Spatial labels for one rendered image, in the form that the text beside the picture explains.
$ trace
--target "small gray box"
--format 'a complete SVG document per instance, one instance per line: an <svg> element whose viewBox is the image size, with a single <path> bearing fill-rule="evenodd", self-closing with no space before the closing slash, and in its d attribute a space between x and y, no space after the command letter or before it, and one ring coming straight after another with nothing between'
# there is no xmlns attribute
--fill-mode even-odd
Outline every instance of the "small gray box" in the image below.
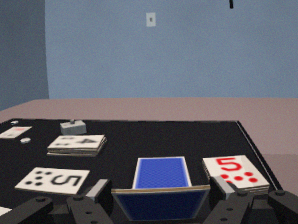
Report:
<svg viewBox="0 0 298 224"><path fill-rule="evenodd" d="M63 135L80 135L87 133L86 124L83 121L70 121L60 124Z"/></svg>

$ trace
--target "red number 5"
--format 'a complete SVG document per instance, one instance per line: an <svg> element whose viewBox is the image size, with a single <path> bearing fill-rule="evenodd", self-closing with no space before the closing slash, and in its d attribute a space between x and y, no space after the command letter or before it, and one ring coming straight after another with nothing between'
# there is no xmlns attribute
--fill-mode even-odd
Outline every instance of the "red number 5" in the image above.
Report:
<svg viewBox="0 0 298 224"><path fill-rule="evenodd" d="M234 170L240 170L242 168L242 166L239 163L234 163L234 162L222 162L222 160L231 160L231 159L235 159L235 158L224 158L224 159L216 159L216 162L219 165L235 165L236 167L233 169L228 169L228 168L224 168L221 167L222 170L226 170L226 171L234 171Z"/></svg>

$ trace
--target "black table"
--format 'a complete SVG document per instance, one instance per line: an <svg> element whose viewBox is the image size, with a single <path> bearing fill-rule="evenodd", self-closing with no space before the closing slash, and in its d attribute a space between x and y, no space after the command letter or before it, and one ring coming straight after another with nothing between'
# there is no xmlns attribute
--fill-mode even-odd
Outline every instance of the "black table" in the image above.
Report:
<svg viewBox="0 0 298 224"><path fill-rule="evenodd" d="M90 170L79 194L96 184L99 179L110 179L112 188L130 189L139 157L184 156L194 186L209 184L202 166L202 158L246 155L270 183L269 191L282 190L239 121L83 120L87 126L85 135L106 136L107 143L104 148L96 157L60 157L47 156L47 146L61 135L60 123L68 120L16 118L2 123L0 132L11 128L11 121L14 120L19 121L15 126L32 128L14 140L0 139L2 207L14 208L39 195L52 198L54 204L66 202L69 196L14 189L14 186L35 167ZM20 139L24 137L31 138L31 142L21 144ZM184 223L202 222L209 213L207 198L197 218L186 220ZM115 201L110 217L115 223L130 223Z"/></svg>

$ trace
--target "wall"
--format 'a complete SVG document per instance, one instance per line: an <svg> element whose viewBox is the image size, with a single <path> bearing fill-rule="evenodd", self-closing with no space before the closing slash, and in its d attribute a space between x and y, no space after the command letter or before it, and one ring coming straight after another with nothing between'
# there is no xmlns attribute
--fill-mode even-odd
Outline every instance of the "wall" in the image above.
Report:
<svg viewBox="0 0 298 224"><path fill-rule="evenodd" d="M46 1L50 98L298 97L298 2ZM146 13L156 27L146 27Z"/></svg>
<svg viewBox="0 0 298 224"><path fill-rule="evenodd" d="M0 0L0 110L46 98L45 1Z"/></svg>

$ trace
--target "wall outlet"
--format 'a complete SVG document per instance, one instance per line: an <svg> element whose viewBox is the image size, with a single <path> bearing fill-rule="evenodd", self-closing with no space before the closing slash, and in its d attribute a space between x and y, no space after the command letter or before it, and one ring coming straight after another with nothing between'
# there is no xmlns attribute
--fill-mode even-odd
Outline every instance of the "wall outlet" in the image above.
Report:
<svg viewBox="0 0 298 224"><path fill-rule="evenodd" d="M146 13L147 27L156 26L155 12Z"/></svg>

